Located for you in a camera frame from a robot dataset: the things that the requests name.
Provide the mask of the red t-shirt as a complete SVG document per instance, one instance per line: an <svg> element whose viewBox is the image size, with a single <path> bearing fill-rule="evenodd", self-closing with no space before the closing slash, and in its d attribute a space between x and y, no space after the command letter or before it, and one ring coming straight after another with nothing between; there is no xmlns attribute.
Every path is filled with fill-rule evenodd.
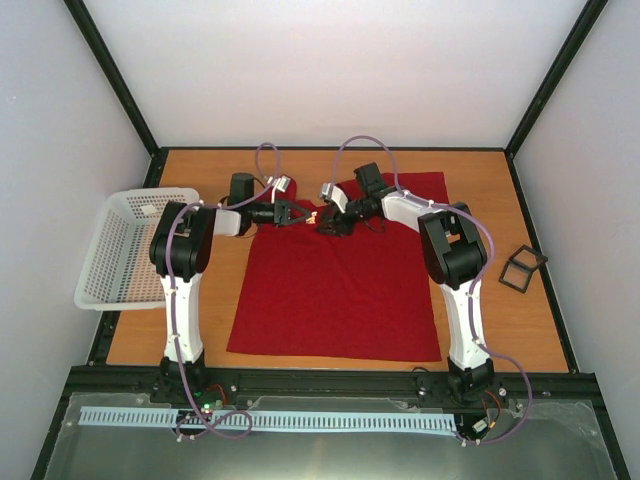
<svg viewBox="0 0 640 480"><path fill-rule="evenodd" d="M227 343L233 353L441 360L420 236L378 218L345 237L259 227Z"/></svg>

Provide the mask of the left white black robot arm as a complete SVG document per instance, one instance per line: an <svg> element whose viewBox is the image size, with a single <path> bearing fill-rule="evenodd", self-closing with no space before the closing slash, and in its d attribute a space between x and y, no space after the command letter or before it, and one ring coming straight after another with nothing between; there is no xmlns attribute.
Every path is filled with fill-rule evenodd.
<svg viewBox="0 0 640 480"><path fill-rule="evenodd" d="M269 178L257 193L257 178L235 173L229 194L214 206L170 201L157 224L149 258L165 295L167 340L160 362L164 388L186 402L208 390L205 350L199 326L200 285L216 236L241 237L253 226L288 227L315 221L316 213L286 198L286 176Z"/></svg>

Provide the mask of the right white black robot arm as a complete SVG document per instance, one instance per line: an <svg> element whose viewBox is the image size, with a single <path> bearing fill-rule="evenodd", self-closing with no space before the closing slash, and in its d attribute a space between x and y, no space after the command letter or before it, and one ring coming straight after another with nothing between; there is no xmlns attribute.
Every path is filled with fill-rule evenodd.
<svg viewBox="0 0 640 480"><path fill-rule="evenodd" d="M480 300L489 256L468 206L438 203L400 185L390 186L375 163L357 168L354 174L361 198L349 198L334 183L322 185L320 198L327 209L317 231L344 237L357 222L378 217L419 234L427 273L445 300L450 395L461 405L476 400L492 383L494 365L487 352Z"/></svg>

